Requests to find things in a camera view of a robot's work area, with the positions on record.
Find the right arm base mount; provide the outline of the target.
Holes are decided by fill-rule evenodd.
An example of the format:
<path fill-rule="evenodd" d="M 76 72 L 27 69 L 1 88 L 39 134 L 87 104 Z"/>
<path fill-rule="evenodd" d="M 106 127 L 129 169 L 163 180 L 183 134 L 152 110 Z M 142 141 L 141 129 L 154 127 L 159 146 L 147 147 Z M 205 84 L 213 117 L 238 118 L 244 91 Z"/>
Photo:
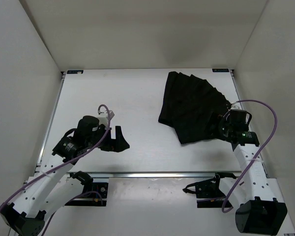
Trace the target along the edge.
<path fill-rule="evenodd" d="M 220 181 L 226 178 L 235 180 L 236 176 L 231 173 L 216 172 L 211 179 L 188 184 L 183 192 L 196 195 L 197 208 L 221 208 L 226 195 L 219 189 L 219 185 Z"/>

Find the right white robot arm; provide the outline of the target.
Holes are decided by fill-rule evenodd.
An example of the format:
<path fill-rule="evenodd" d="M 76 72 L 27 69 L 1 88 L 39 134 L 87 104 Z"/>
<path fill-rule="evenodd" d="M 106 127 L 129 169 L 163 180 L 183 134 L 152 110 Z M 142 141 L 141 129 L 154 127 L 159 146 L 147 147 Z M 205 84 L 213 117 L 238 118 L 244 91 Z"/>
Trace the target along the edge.
<path fill-rule="evenodd" d="M 212 113 L 206 125 L 211 136 L 226 141 L 240 169 L 240 177 L 223 177 L 210 185 L 216 197 L 226 196 L 235 212 L 240 233 L 275 236 L 288 213 L 284 202 L 271 190 L 259 156 L 259 140 L 249 131 L 252 115 L 245 110 L 230 110 L 227 115 Z"/>

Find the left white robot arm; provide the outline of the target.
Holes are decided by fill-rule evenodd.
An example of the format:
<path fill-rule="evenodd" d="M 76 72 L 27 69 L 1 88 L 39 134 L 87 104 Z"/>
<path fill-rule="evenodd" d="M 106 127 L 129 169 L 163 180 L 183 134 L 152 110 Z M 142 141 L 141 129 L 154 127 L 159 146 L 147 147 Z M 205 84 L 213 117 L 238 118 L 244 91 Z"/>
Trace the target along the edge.
<path fill-rule="evenodd" d="M 12 201 L 2 204 L 0 215 L 4 222 L 20 236 L 37 236 L 60 207 L 76 196 L 89 195 L 93 190 L 92 177 L 82 171 L 70 175 L 58 187 L 61 178 L 78 162 L 76 157 L 92 148 L 122 152 L 130 148 L 120 126 L 111 137 L 108 116 L 83 116 L 76 128 L 69 129 L 52 150 L 52 156 L 42 166 L 40 175 L 26 184 Z"/>

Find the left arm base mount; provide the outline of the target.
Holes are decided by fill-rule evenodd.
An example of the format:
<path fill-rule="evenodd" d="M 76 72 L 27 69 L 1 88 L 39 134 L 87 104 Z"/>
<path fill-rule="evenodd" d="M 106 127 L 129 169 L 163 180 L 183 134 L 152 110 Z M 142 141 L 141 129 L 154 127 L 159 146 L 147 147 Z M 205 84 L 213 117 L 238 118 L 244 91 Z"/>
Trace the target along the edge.
<path fill-rule="evenodd" d="M 79 171 L 70 173 L 70 178 L 79 180 L 83 186 L 80 195 L 66 203 L 66 206 L 77 207 L 105 207 L 107 204 L 109 181 L 93 178 L 91 175 Z"/>

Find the black pleated skirt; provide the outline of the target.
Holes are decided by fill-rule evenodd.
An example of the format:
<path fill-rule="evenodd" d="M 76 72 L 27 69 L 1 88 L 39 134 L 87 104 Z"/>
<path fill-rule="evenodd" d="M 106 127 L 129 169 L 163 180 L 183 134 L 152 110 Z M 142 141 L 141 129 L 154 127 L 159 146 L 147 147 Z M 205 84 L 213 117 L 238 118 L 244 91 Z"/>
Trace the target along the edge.
<path fill-rule="evenodd" d="M 206 132 L 213 113 L 224 115 L 231 103 L 207 80 L 169 72 L 158 122 L 173 128 L 181 145 L 214 139 Z"/>

